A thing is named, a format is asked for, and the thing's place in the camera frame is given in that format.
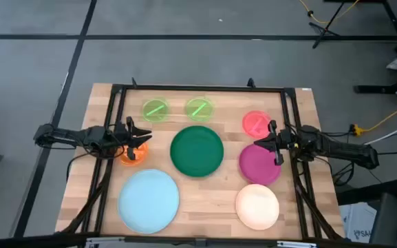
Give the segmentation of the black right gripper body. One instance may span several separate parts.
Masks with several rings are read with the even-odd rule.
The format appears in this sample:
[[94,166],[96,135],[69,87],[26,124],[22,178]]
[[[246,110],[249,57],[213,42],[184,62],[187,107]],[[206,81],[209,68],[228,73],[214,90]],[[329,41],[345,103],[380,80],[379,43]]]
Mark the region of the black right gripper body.
[[296,138],[291,131],[284,129],[277,132],[277,122],[271,120],[268,124],[268,130],[270,131],[269,138],[271,142],[270,151],[275,154],[275,165],[283,164],[283,155],[281,149],[290,150],[294,148]]

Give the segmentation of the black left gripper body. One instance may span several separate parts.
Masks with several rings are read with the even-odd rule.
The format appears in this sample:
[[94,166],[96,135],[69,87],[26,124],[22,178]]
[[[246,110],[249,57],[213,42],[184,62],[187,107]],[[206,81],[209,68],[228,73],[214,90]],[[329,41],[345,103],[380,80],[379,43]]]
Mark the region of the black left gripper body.
[[126,118],[126,123],[122,123],[121,121],[115,126],[114,135],[119,140],[119,143],[122,146],[127,146],[127,157],[128,159],[134,161],[136,159],[136,155],[134,154],[134,150],[136,148],[136,142],[134,141],[133,131],[134,129],[134,121],[128,116]]

